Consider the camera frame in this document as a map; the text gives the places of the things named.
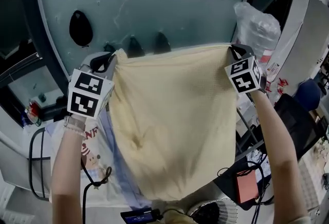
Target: floor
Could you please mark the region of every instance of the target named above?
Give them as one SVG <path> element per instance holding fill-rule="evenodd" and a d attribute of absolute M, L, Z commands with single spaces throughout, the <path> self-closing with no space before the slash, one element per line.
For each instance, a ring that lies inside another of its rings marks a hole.
<path fill-rule="evenodd" d="M 222 198 L 225 195 L 221 190 L 214 184 L 210 183 L 203 188 L 199 189 L 195 193 L 182 199 L 178 202 L 171 202 L 177 207 L 180 207 L 187 211 L 193 205 L 201 201 L 212 200 L 216 198 Z M 163 210 L 166 203 L 162 201 L 155 201 L 153 208 L 159 208 Z M 12 195 L 7 208 L 10 210 L 19 211 L 22 213 L 28 213 L 35 215 L 33 224 L 51 224 L 52 209 L 49 202 L 41 201 L 36 199 L 30 191 L 18 189 L 15 194 Z M 124 224 L 121 219 L 120 213 L 129 211 L 130 209 L 125 208 L 88 208 L 86 210 L 86 223 L 95 224 Z M 273 222 L 273 205 L 262 206 L 260 210 L 258 223 L 270 224 Z M 254 214 L 254 208 L 249 211 L 244 211 L 238 207 L 238 221 L 237 224 L 251 223 Z"/>

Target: yellow cloth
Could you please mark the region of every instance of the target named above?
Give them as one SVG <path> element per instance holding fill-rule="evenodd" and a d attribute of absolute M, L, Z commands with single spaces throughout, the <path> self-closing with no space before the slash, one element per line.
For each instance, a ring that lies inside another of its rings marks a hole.
<path fill-rule="evenodd" d="M 146 198 L 182 199 L 234 163 L 236 94 L 227 59 L 228 45 L 134 59 L 118 51 L 113 130 Z"/>

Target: black chair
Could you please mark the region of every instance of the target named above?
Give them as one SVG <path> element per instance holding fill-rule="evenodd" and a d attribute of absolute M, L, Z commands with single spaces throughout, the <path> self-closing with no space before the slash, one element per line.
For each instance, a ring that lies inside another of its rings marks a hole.
<path fill-rule="evenodd" d="M 283 123 L 287 127 L 291 138 L 295 144 L 297 159 L 299 160 L 323 135 L 318 125 L 313 120 L 312 116 L 291 96 L 283 94 L 277 104 L 275 110 L 282 119 Z M 257 141 L 263 140 L 263 134 L 261 127 L 258 126 L 253 130 Z M 250 137 L 250 132 L 247 132 L 237 143 L 242 151 L 248 149 L 249 146 L 257 144 L 255 140 Z M 266 152 L 265 145 L 261 145 L 258 150 L 263 153 Z M 244 157 L 239 161 L 236 161 L 233 166 L 226 170 L 223 174 L 214 180 L 214 183 L 236 204 L 242 209 L 249 210 L 252 206 L 256 205 L 254 200 L 247 201 L 245 203 L 237 202 L 237 189 L 236 189 L 236 173 L 248 169 L 246 164 L 247 159 Z M 267 176 L 264 179 L 264 185 L 266 186 L 271 179 L 271 176 Z"/>

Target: cartoon print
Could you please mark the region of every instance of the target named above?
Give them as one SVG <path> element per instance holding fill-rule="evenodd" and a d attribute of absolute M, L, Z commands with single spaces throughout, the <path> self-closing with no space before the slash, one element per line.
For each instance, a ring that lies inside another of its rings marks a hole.
<path fill-rule="evenodd" d="M 100 158 L 100 155 L 94 155 L 87 147 L 87 145 L 85 143 L 82 143 L 81 159 L 84 166 L 86 167 L 88 172 L 97 170 L 98 177 L 100 179 L 103 179 L 105 177 L 105 169 L 100 165 Z"/>

